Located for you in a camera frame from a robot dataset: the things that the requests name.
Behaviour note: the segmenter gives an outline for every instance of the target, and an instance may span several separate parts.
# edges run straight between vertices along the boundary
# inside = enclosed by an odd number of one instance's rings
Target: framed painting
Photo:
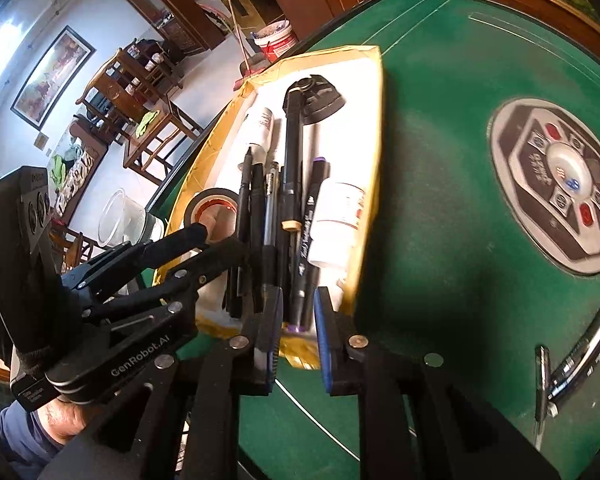
[[[94,52],[71,27],[65,27],[29,74],[11,111],[39,130],[71,79]]]

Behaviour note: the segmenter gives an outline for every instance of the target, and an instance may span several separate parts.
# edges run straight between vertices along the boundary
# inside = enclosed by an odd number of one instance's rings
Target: green table
[[[378,44],[385,70],[380,209],[356,325],[395,351],[442,355],[530,439],[534,346],[568,353],[600,307],[600,274],[575,277],[533,246],[494,177],[487,126],[503,102],[535,97],[600,140],[600,65],[478,0],[379,0],[336,26],[309,50]],[[281,364],[278,379],[284,389],[243,400],[243,449],[273,479],[356,478],[356,400],[326,396],[317,372]],[[600,366],[548,421],[542,453],[570,480],[599,447]]]

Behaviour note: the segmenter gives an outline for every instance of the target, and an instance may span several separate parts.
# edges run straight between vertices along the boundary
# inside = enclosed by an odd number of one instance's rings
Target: black marker
[[[264,240],[262,243],[262,287],[278,284],[278,253],[276,235],[278,234],[278,187],[280,172],[278,164],[272,163],[267,173],[267,206],[264,218]]]
[[[264,230],[264,167],[254,164],[251,177],[251,290],[253,294],[253,309],[257,314],[262,312],[262,234]]]
[[[242,164],[242,179],[238,193],[238,207],[235,214],[235,236],[241,242],[247,242],[249,237],[249,184],[251,183],[251,147],[244,155]],[[233,267],[229,269],[227,310],[233,318],[242,317],[242,296],[244,291],[245,269]]]
[[[298,232],[302,227],[302,128],[304,102],[302,91],[313,85],[311,78],[301,79],[286,91],[285,168],[282,174],[282,228]]]
[[[297,263],[294,266],[293,289],[291,294],[291,306],[289,309],[290,332],[304,332],[311,328],[311,320],[314,316],[314,290],[317,285],[320,269],[312,266],[307,261],[309,247],[311,246],[311,224],[314,220],[315,203],[318,200],[320,185],[327,178],[329,164],[323,157],[314,159],[309,177],[309,189],[304,205],[304,218],[302,219],[302,231],[300,235],[300,246],[298,249]]]
[[[278,189],[278,232],[276,234],[276,249],[278,250],[278,286],[282,289],[284,320],[288,321],[291,298],[291,274],[289,272],[289,254],[291,252],[291,232],[282,228],[282,183]]]

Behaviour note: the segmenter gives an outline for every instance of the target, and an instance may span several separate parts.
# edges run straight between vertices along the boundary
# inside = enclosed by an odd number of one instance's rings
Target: black pen
[[[278,234],[278,186],[280,171],[278,163],[273,162],[267,173],[267,206],[264,217],[264,238],[262,243],[262,286],[278,284],[278,254],[276,235]]]
[[[251,231],[251,290],[253,309],[262,312],[262,235],[265,219],[264,167],[254,164],[251,175],[250,231]]]
[[[282,289],[284,320],[288,321],[291,298],[291,274],[289,272],[289,253],[291,251],[291,232],[282,228],[282,182],[278,188],[278,222],[276,233],[276,249],[278,252],[278,286]]]
[[[536,422],[534,424],[534,446],[540,451],[544,426],[549,409],[549,392],[551,378],[551,358],[549,349],[544,345],[536,347]]]
[[[322,181],[327,178],[329,164],[323,157],[314,159],[309,177],[309,189],[304,204],[304,217],[302,219],[302,231],[300,233],[300,245],[298,256],[294,260],[296,264],[293,270],[293,288],[291,293],[291,306],[289,308],[290,332],[304,332],[311,328],[314,317],[314,290],[317,285],[320,269],[312,266],[307,260],[309,247],[311,246],[311,224],[314,220],[315,203]]]
[[[244,155],[244,163],[242,164],[242,179],[240,181],[240,191],[238,193],[237,211],[235,214],[235,236],[241,242],[249,240],[249,184],[251,183],[251,147]],[[227,310],[231,317],[242,317],[242,296],[244,291],[245,275],[244,268],[232,267],[229,269],[228,279],[228,297]]]

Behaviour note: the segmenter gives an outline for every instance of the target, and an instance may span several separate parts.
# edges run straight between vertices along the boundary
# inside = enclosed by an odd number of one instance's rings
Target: broom handle
[[[242,57],[244,58],[244,64],[247,67],[247,70],[251,72],[251,67],[249,66],[249,60],[247,59],[247,53],[244,49],[244,45],[242,44],[242,38],[240,37],[240,27],[238,26],[238,21],[235,19],[234,6],[229,0],[229,10],[231,11],[231,17],[234,19],[234,30],[235,37],[238,39],[238,43],[240,44],[240,50],[242,51]]]

